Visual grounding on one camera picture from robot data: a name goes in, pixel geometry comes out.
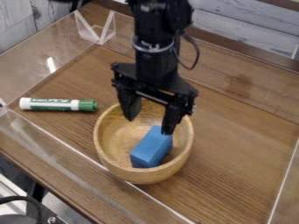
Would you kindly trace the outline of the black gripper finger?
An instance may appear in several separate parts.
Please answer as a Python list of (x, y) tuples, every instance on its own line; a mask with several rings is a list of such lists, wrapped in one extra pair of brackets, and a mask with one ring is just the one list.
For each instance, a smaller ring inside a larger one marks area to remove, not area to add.
[(141, 110), (141, 97), (136, 92), (120, 88), (117, 90), (117, 99), (125, 119), (132, 122)]
[(166, 107), (162, 126), (162, 133), (164, 135), (171, 135), (174, 133), (175, 127), (182, 122), (184, 116), (186, 107), (180, 103), (174, 102)]

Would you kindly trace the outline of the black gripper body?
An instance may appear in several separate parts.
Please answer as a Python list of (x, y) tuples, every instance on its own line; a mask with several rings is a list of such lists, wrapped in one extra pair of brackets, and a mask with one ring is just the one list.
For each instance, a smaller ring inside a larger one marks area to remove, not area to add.
[(128, 89), (166, 107), (174, 102), (180, 103), (186, 107), (186, 115), (190, 115), (199, 92), (179, 75), (179, 55), (180, 46), (174, 45), (162, 52), (136, 51), (135, 63), (113, 63), (116, 96), (120, 88)]

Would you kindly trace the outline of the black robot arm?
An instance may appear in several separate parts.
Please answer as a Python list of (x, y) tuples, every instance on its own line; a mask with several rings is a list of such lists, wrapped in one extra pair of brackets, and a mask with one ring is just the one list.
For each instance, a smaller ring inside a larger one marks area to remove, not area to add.
[(132, 121), (145, 98), (164, 105), (162, 133), (171, 135), (194, 111), (196, 88), (179, 75), (180, 41), (192, 41), (186, 28), (192, 23), (188, 0), (125, 0), (135, 17), (133, 63), (111, 66), (123, 115)]

